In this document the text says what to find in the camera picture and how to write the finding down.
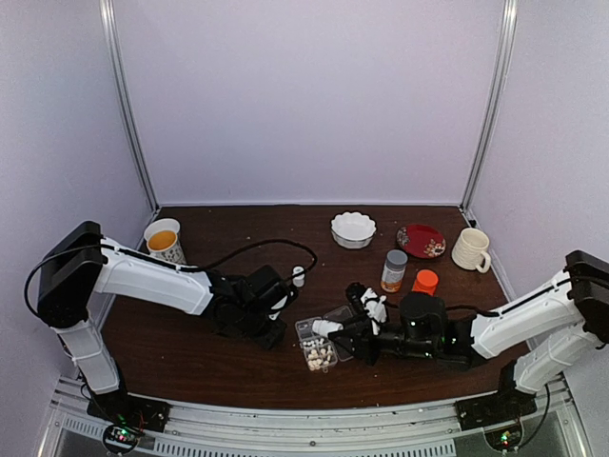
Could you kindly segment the grey capped vitamin bottle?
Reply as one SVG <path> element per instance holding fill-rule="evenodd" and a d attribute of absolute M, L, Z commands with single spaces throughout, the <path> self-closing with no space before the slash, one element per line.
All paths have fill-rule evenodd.
<path fill-rule="evenodd" d="M 386 254 L 381 276 L 384 291 L 396 293 L 400 290 L 407 262 L 408 256 L 402 250 L 392 249 Z"/>

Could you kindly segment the aluminium frame post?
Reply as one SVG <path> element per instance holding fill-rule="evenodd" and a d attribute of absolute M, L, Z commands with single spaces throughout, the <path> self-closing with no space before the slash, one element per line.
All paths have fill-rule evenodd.
<path fill-rule="evenodd" d="M 499 116 L 501 96 L 505 89 L 513 56 L 518 26 L 518 9 L 519 2 L 517 0 L 505 0 L 503 2 L 495 64 L 486 108 L 482 119 L 481 132 L 460 203 L 460 210 L 467 220 L 474 218 L 472 208 L 475 193 L 481 179 L 484 162 L 491 145 L 492 135 Z"/>
<path fill-rule="evenodd" d="M 117 92 L 120 116 L 128 140 L 129 152 L 133 159 L 139 182 L 146 196 L 147 204 L 150 210 L 153 213 L 156 213 L 160 209 L 160 205 L 153 189 L 128 93 L 128 81 L 122 59 L 114 2 L 111 0 L 100 0 L 99 10 Z"/>

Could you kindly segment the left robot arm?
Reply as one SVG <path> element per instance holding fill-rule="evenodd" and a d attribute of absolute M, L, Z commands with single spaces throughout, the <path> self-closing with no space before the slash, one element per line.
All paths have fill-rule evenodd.
<path fill-rule="evenodd" d="M 130 421 L 137 404 L 92 321 L 89 304 L 107 296 L 166 307 L 203 318 L 219 330 L 275 347 L 285 335 L 281 313 L 298 296 L 291 280 L 264 265 L 250 274 L 228 274 L 216 265 L 180 265 L 128 248 L 103 235 L 93 221 L 77 226 L 29 272 L 23 286 L 29 312 L 59 337 L 101 409 L 117 423 Z"/>

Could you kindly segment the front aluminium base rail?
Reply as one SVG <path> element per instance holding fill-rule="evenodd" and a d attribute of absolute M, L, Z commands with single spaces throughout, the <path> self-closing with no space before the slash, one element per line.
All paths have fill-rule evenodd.
<path fill-rule="evenodd" d="M 562 377 L 536 412 L 464 429 L 454 400 L 394 407 L 255 409 L 172 401 L 166 427 L 148 431 L 134 456 L 500 456 L 501 432 L 522 428 L 516 456 L 589 456 L 571 391 Z"/>

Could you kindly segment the orange pill bottle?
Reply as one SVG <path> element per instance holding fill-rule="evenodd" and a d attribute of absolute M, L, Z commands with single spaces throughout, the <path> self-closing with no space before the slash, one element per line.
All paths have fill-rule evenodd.
<path fill-rule="evenodd" d="M 426 293 L 433 296 L 439 283 L 439 276 L 430 269 L 420 270 L 413 283 L 412 291 Z"/>

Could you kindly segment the aluminium frame post right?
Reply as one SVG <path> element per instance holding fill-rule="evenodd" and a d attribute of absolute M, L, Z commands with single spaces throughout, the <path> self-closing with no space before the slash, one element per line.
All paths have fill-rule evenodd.
<path fill-rule="evenodd" d="M 472 208 L 475 193 L 481 179 L 484 162 L 491 145 L 492 135 L 499 116 L 501 96 L 505 89 L 513 56 L 518 26 L 518 9 L 519 2 L 517 0 L 505 0 L 503 2 L 495 64 L 486 108 L 482 119 L 481 132 L 460 203 L 460 210 L 467 220 L 474 218 Z"/>

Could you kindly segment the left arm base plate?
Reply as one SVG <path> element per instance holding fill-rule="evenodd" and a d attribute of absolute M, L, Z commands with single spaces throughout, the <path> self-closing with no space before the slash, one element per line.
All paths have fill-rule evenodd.
<path fill-rule="evenodd" d="M 170 405 L 163 401 L 133 396 L 123 391 L 92 394 L 87 414 L 119 426 L 137 430 L 163 432 Z"/>

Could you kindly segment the cream ribbed ceramic mug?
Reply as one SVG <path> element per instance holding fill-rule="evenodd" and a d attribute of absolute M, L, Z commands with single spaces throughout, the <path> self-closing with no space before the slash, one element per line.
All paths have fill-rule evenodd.
<path fill-rule="evenodd" d="M 483 231 L 464 228 L 452 249 L 451 259 L 459 268 L 486 273 L 491 267 L 489 246 L 490 239 Z"/>

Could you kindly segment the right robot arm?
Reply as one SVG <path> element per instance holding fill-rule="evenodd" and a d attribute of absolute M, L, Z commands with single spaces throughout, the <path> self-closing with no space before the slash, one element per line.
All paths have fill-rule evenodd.
<path fill-rule="evenodd" d="M 355 315 L 342 323 L 318 320 L 313 329 L 369 365 L 389 353 L 470 369 L 546 334 L 502 370 L 501 387 L 487 403 L 501 421 L 586 351 L 608 343 L 608 264 L 582 250 L 570 252 L 565 268 L 534 291 L 500 308 L 471 308 L 471 316 L 456 320 L 441 298 L 420 291 L 400 301 L 397 323 L 389 322 L 386 299 L 373 289 L 353 283 L 346 296 Z"/>

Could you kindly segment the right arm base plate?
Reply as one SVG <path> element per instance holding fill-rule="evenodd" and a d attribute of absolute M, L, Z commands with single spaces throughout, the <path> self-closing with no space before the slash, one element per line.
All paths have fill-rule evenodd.
<path fill-rule="evenodd" d="M 513 421 L 538 410 L 535 396 L 517 392 L 461 400 L 455 409 L 463 431 Z"/>

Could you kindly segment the red floral saucer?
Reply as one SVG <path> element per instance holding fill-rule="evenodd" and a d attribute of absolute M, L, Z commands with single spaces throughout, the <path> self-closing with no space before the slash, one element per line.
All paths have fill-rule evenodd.
<path fill-rule="evenodd" d="M 409 224 L 396 233 L 398 246 L 410 256 L 435 259 L 446 251 L 446 240 L 435 228 L 422 224 Z"/>

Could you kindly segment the white pills group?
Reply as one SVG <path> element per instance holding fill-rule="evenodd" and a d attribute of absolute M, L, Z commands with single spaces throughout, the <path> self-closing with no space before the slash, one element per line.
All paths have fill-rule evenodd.
<path fill-rule="evenodd" d="M 307 353 L 306 357 L 308 360 L 331 360 L 333 355 L 334 352 L 331 350 L 331 348 L 313 348 Z"/>
<path fill-rule="evenodd" d="M 325 343 L 325 338 L 312 338 L 302 342 L 303 348 L 313 348 Z"/>

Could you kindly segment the clear plastic pill organizer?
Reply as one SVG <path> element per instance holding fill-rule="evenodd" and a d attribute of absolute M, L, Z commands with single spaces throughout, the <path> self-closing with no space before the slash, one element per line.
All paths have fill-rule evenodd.
<path fill-rule="evenodd" d="M 342 324 L 352 316 L 353 312 L 349 306 L 341 306 L 329 311 L 323 317 L 311 317 L 295 323 L 299 345 L 310 371 L 328 372 L 339 362 L 346 362 L 353 358 L 346 349 L 327 337 L 328 331 L 320 334 L 314 329 L 316 321 L 322 321 L 323 323 L 328 321 L 331 323 L 329 327 L 335 329 L 338 324 Z"/>

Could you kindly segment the floral mug yellow inside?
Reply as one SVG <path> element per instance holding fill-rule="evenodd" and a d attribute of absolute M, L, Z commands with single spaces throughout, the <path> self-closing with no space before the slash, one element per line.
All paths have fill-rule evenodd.
<path fill-rule="evenodd" d="M 173 264 L 187 263 L 180 242 L 181 225 L 176 219 L 163 218 L 149 224 L 144 231 L 148 253 Z"/>

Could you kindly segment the aluminium frame post left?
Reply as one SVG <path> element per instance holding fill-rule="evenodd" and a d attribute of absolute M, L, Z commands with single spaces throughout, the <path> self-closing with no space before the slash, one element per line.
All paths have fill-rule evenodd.
<path fill-rule="evenodd" d="M 117 92 L 120 116 L 128 140 L 129 152 L 133 159 L 139 182 L 146 196 L 147 204 L 150 210 L 153 213 L 156 213 L 160 209 L 160 205 L 153 189 L 128 93 L 128 81 L 122 59 L 114 2 L 111 0 L 100 0 L 99 10 Z"/>

